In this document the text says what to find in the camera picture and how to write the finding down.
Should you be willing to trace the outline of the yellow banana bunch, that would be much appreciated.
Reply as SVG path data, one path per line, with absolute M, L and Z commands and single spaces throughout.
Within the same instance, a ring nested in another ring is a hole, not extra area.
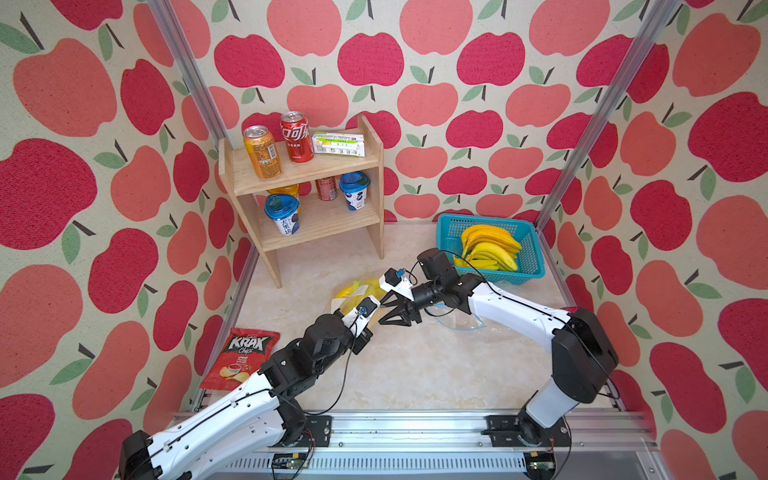
M 380 288 L 379 281 L 377 279 L 355 280 L 331 300 L 331 314 L 333 315 L 337 308 L 346 314 L 359 302 L 361 297 L 369 295 L 375 296 L 381 302 L 385 292 Z
M 472 259 L 493 259 L 500 264 L 502 272 L 517 272 L 517 257 L 522 245 L 500 227 L 474 225 L 465 229 L 460 236 L 462 254 L 455 257 Z

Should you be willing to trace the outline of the yellow bananas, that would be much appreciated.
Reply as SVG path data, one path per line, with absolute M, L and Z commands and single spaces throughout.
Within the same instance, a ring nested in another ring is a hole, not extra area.
M 455 257 L 454 263 L 457 267 L 472 268 L 477 270 L 489 270 L 497 271 L 500 269 L 500 264 L 493 259 L 472 259 L 469 261 Z

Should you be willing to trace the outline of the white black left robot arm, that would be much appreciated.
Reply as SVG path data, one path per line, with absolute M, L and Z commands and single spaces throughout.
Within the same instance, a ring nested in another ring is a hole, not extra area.
M 366 299 L 347 315 L 321 315 L 220 400 L 164 431 L 131 434 L 121 446 L 120 478 L 207 479 L 250 452 L 293 443 L 307 422 L 297 396 L 365 347 L 376 309 Z

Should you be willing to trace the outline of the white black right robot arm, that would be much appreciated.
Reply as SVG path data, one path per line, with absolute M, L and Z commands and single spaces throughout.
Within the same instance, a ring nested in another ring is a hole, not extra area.
M 403 269 L 380 278 L 389 309 L 381 325 L 410 326 L 429 306 L 490 320 L 535 341 L 551 353 L 552 373 L 517 414 L 509 432 L 525 446 L 539 446 L 580 404 L 592 403 L 608 383 L 619 358 L 595 313 L 546 307 L 505 293 L 480 273 L 459 273 L 446 252 L 423 251 L 417 264 L 425 282 L 415 285 Z

